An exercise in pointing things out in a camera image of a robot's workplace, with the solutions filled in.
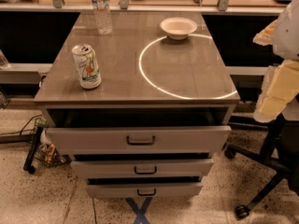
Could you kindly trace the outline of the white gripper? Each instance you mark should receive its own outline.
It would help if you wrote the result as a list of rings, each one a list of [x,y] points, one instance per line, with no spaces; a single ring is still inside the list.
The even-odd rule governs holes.
[[[269,66],[263,77],[253,118],[267,123],[277,118],[299,93],[299,0],[292,0],[276,21],[272,21],[253,37],[261,46],[272,44],[273,52],[284,60],[279,66]]]

